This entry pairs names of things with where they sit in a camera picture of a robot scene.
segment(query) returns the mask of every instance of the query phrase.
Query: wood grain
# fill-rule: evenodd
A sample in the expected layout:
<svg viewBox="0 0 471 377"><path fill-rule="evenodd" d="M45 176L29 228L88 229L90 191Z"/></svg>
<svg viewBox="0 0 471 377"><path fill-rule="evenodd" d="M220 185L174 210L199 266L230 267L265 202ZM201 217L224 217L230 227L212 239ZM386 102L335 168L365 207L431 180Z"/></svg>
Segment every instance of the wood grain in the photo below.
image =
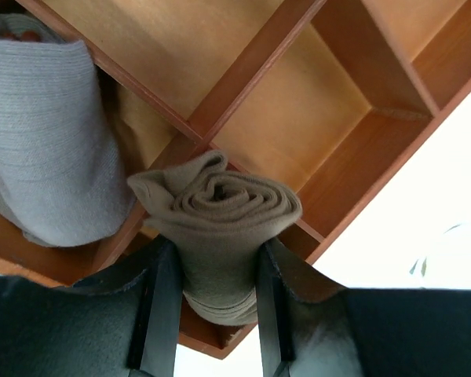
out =
<svg viewBox="0 0 471 377"><path fill-rule="evenodd" d="M89 273L96 246L41 247L28 242L16 226L0 215L0 260L3 261L0 273L6 275L20 273L34 277L40 284L49 285L54 280L70 285Z"/></svg>
<svg viewBox="0 0 471 377"><path fill-rule="evenodd" d="M39 18L44 24L52 28L59 35L63 36L66 40L83 40L91 52L94 63L98 65L103 71L107 72L117 82L131 90L147 104L150 104L161 116L167 120L168 123L177 128L180 132L190 137L192 140L200 140L199 135L189 126L187 121L176 111L174 111L168 104L166 104L166 102L160 99L151 88L143 84L140 78L136 77L133 70L130 70L129 67L125 65L122 66L117 60L115 60L114 57L111 56L111 54L108 54L108 51L103 51L99 47L98 42L107 40L107 38L105 38L103 35L98 35L98 37L93 38L93 36L91 36L87 30L79 28L81 25L77 24L76 22L73 23L73 20L70 17L89 17L90 24L102 32L104 31L104 25L112 27L113 30L115 30L115 27L119 26L122 20L102 20L106 14L102 13L102 9L111 9L109 6L110 2L103 1L102 4L99 4L100 8L90 8L92 4L97 5L96 2L85 2L83 0L58 3L55 1L44 2L43 0L17 0L17 2L20 3L29 12L31 12L34 16ZM65 13L60 16L60 14L55 12L49 5L58 5L59 7L62 5L67 5L68 7L66 9L59 9L60 11L65 10ZM130 41L121 41L121 43L118 44L121 55L124 53L124 51L133 51L134 45L133 43L130 43ZM143 48L148 48L146 43L142 46ZM128 59L132 58L136 60L136 56L132 54L127 54L127 57ZM149 73L151 69L152 67L147 68L147 72Z"/></svg>
<svg viewBox="0 0 471 377"><path fill-rule="evenodd" d="M312 24L374 107L393 113L437 113L410 60L392 40L390 25L383 24L376 9L363 0L330 0Z"/></svg>
<svg viewBox="0 0 471 377"><path fill-rule="evenodd" d="M424 142L433 134L440 124L455 110L455 108L471 92L471 78L454 95L454 97L443 108L440 114L433 119L429 125L408 145L404 152L395 159L390 167L380 178L366 191L361 200L356 203L346 216L339 222L338 226L331 231L328 237L314 250L309 257L309 263L314 263L330 247L330 245L347 229L351 222L361 213L370 201L382 190L398 170L418 151Z"/></svg>
<svg viewBox="0 0 471 377"><path fill-rule="evenodd" d="M365 0L413 60L467 0Z"/></svg>
<svg viewBox="0 0 471 377"><path fill-rule="evenodd" d="M298 191L369 109L309 25L254 87L214 144L246 171Z"/></svg>
<svg viewBox="0 0 471 377"><path fill-rule="evenodd" d="M299 192L304 221L328 237L428 122L364 117Z"/></svg>
<svg viewBox="0 0 471 377"><path fill-rule="evenodd" d="M471 0L448 21L414 61L440 107L471 78Z"/></svg>
<svg viewBox="0 0 471 377"><path fill-rule="evenodd" d="M123 71L129 72L136 82L186 117L281 1L45 0L44 3ZM195 135L184 134L196 140L192 137Z"/></svg>
<svg viewBox="0 0 471 377"><path fill-rule="evenodd" d="M188 121L208 145L326 0L284 0Z"/></svg>

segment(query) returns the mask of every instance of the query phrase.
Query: gray rolled towel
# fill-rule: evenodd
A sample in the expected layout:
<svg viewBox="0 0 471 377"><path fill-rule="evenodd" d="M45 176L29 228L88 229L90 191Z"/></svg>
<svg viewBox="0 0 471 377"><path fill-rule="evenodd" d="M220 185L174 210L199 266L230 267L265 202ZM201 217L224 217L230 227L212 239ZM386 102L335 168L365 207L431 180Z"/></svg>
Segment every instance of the gray rolled towel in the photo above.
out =
<svg viewBox="0 0 471 377"><path fill-rule="evenodd" d="M212 151L185 165L135 174L128 183L145 224L178 247L190 306L215 324L257 321L257 250L301 216L297 196L266 178L226 171Z"/></svg>
<svg viewBox="0 0 471 377"><path fill-rule="evenodd" d="M133 194L108 129L96 68L83 42L40 21L0 15L0 212L31 239L72 247L114 234Z"/></svg>

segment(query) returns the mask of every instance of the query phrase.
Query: rolled towel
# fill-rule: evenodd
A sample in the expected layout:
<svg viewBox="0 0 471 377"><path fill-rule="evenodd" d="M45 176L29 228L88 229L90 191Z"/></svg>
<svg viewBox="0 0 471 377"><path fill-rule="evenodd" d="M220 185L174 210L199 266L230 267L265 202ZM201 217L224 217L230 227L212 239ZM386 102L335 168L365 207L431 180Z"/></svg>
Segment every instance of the rolled towel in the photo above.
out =
<svg viewBox="0 0 471 377"><path fill-rule="evenodd" d="M227 165L223 152L212 151L128 183L150 214L145 224L177 245L190 306L210 322L236 326L257 321L258 248L301 216L301 204L285 185Z"/></svg>
<svg viewBox="0 0 471 377"><path fill-rule="evenodd" d="M114 234L134 199L85 44L20 14L0 15L3 31L42 37L0 39L0 195L9 220L60 247Z"/></svg>

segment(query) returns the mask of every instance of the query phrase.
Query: shelf compartment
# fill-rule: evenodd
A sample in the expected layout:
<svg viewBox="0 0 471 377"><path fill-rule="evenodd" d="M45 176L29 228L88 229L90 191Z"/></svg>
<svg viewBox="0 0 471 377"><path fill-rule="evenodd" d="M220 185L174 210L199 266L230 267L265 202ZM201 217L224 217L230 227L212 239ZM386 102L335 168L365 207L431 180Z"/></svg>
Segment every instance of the shelf compartment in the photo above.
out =
<svg viewBox="0 0 471 377"><path fill-rule="evenodd" d="M328 237L429 121L368 113L299 192L304 221Z"/></svg>
<svg viewBox="0 0 471 377"><path fill-rule="evenodd" d="M370 105L312 26L214 138L252 174L298 191Z"/></svg>
<svg viewBox="0 0 471 377"><path fill-rule="evenodd" d="M148 169L178 131L136 94L101 71L99 76L105 113L127 175Z"/></svg>
<svg viewBox="0 0 471 377"><path fill-rule="evenodd" d="M441 108L471 78L471 0L468 0L414 60Z"/></svg>
<svg viewBox="0 0 471 377"><path fill-rule="evenodd" d="M21 4L27 11L29 11L32 15L36 16L39 18L44 24L52 28L54 31L56 31L59 35L63 36L67 41L73 41L73 40L84 40L87 47L89 48L89 51L91 52L94 62L96 65L98 65L101 69L106 71L113 77L116 81L122 83L126 88L129 88L130 90L133 91L138 97L142 98L144 101L146 101L148 104L150 104L159 114L161 114L164 118L167 119L168 122L170 122L172 125L174 125L180 132L184 133L188 137L192 139L199 139L199 135L196 134L196 132L188 125L187 121L180 115L178 112L173 110L168 104L166 104L161 98L159 98L150 88L145 86L139 79L133 75L128 69L127 66L122 66L119 63L119 59L114 60L113 57L109 56L106 51L103 51L99 45L102 43L102 41L107 41L108 36L106 35L107 38L105 38L105 35L102 35L103 33L97 33L97 36L95 35L90 35L89 37L85 36L83 33L81 33L77 27L74 27L72 24L70 24L67 20L65 20L62 16L60 16L58 13L56 13L46 2L43 0L17 0L19 4ZM100 20L101 17L101 11L102 9L106 9L108 12L111 12L115 7L108 6L106 2L99 2L101 8L100 9L95 9L92 7L92 5L95 5L96 3L86 3L83 1L78 1L77 4L75 5L74 2L71 2L70 5L66 9L61 9L65 10L64 16L67 16L69 20L71 20L70 15L72 15L76 20L73 20L75 23L78 20L79 22L81 21L77 13L79 12L80 9L82 9L82 20L86 20L84 18L85 16L92 17L92 20ZM120 29L117 30L115 28L115 25L121 25L119 20L112 20L111 18L106 19L107 23L104 25L107 26L102 26L101 30L104 30L106 27L110 27L113 32L115 31L121 31ZM134 47L136 45L136 41L132 40L127 40L127 38L123 38L123 40L118 40L118 41L113 41L113 43L110 43L110 46L113 46L114 49L117 49L116 43L120 43L118 46L120 47L120 57L126 55L122 51L127 51L129 48ZM143 58L146 55L140 55L139 58L136 55L133 55L133 58L136 59L136 61L142 61L140 58Z"/></svg>
<svg viewBox="0 0 471 377"><path fill-rule="evenodd" d="M467 0L364 0L413 60Z"/></svg>
<svg viewBox="0 0 471 377"><path fill-rule="evenodd" d="M366 0L329 0L312 24L374 108L396 116L438 113L410 60Z"/></svg>
<svg viewBox="0 0 471 377"><path fill-rule="evenodd" d="M471 0L365 1L444 108L471 77Z"/></svg>
<svg viewBox="0 0 471 377"><path fill-rule="evenodd" d="M97 48L100 56L96 62L110 75L119 80L115 76L118 66L135 85L187 117L257 34L280 0L19 3L62 35L71 25L78 31L77 37L83 35ZM61 17L59 22L53 22L53 11ZM106 67L110 60L115 66Z"/></svg>

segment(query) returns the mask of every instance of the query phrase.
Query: wooden shelf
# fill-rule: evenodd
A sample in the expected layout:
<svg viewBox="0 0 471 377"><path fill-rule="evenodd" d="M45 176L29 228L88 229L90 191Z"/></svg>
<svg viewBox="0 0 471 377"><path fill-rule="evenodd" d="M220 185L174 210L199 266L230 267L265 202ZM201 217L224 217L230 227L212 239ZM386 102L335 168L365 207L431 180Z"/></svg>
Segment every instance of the wooden shelf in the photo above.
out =
<svg viewBox="0 0 471 377"><path fill-rule="evenodd" d="M298 192L304 216L279 238L309 263L471 90L471 0L16 2L86 42L128 174L223 148L231 169ZM32 245L0 217L0 272L69 284L154 238L145 216L137 203L77 250ZM184 305L180 340L223 358L251 328Z"/></svg>
<svg viewBox="0 0 471 377"><path fill-rule="evenodd" d="M308 26L214 143L250 173L283 181L298 191L369 108L348 73Z"/></svg>

